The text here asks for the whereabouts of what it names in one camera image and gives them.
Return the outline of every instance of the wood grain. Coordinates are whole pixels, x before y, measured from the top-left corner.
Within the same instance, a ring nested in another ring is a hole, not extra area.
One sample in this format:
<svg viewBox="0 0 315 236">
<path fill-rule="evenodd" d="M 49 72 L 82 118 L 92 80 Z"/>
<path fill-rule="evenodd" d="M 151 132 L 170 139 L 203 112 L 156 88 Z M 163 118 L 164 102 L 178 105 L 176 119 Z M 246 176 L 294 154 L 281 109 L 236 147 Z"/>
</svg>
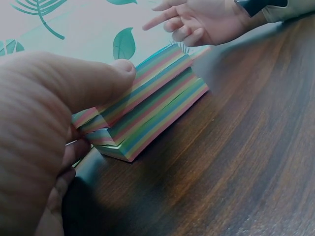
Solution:
<svg viewBox="0 0 315 236">
<path fill-rule="evenodd" d="M 315 16 L 267 25 L 194 66 L 206 94 L 132 164 L 92 151 L 66 235 L 315 235 Z"/>
</svg>

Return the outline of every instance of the colorful paper stack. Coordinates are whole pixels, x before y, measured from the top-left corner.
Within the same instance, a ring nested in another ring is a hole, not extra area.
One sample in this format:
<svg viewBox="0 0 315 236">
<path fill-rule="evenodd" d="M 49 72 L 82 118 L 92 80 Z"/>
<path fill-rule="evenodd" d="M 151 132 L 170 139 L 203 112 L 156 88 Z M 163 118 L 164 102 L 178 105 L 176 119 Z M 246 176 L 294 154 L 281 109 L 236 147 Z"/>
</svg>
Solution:
<svg viewBox="0 0 315 236">
<path fill-rule="evenodd" d="M 176 44 L 161 49 L 136 67 L 130 90 L 111 104 L 73 115 L 73 125 L 100 153 L 133 161 L 208 90 L 191 65 Z"/>
</svg>

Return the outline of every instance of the gray fabric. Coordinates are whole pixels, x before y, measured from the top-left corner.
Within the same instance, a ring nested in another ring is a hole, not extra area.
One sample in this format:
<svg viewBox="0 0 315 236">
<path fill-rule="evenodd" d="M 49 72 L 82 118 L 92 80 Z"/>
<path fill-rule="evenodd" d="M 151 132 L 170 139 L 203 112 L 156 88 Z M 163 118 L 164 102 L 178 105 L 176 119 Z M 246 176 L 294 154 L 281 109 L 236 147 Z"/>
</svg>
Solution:
<svg viewBox="0 0 315 236">
<path fill-rule="evenodd" d="M 288 0 L 286 7 L 267 6 L 262 9 L 267 22 L 286 21 L 315 10 L 315 0 Z"/>
</svg>

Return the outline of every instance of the dark sleeve cuff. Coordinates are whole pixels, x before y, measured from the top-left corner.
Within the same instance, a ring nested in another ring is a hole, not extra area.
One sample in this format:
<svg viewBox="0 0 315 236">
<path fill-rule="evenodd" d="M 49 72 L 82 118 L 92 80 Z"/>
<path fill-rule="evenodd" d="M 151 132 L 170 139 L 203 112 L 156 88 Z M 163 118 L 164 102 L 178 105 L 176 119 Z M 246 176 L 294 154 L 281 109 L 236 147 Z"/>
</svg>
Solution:
<svg viewBox="0 0 315 236">
<path fill-rule="evenodd" d="M 235 0 L 235 2 L 243 7 L 250 17 L 253 17 L 268 5 L 285 7 L 288 4 L 288 0 Z"/>
</svg>

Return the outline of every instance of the green leaf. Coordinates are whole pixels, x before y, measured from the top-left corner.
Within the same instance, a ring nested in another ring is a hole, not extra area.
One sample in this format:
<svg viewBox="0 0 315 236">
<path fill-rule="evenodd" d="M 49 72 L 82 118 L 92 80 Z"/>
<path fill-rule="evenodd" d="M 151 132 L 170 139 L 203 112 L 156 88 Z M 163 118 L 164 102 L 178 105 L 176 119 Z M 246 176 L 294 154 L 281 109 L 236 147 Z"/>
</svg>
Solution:
<svg viewBox="0 0 315 236">
<path fill-rule="evenodd" d="M 129 60 L 136 51 L 136 45 L 131 30 L 132 28 L 126 28 L 116 35 L 113 43 L 113 56 L 115 60 Z"/>
<path fill-rule="evenodd" d="M 0 57 L 1 56 L 5 56 L 4 44 L 2 41 L 0 41 Z"/>
<path fill-rule="evenodd" d="M 24 51 L 24 47 L 14 39 L 6 40 L 5 44 L 0 41 L 0 57 L 21 51 Z"/>
<path fill-rule="evenodd" d="M 136 0 L 107 0 L 107 1 L 115 5 L 124 5 L 124 4 L 129 4 L 129 3 L 138 4 Z"/>
<path fill-rule="evenodd" d="M 52 33 L 54 36 L 64 39 L 64 36 L 55 32 L 47 22 L 44 20 L 43 16 L 56 10 L 59 6 L 64 4 L 67 0 L 15 0 L 19 7 L 12 5 L 16 10 L 29 14 L 39 16 L 45 28 Z"/>
</svg>

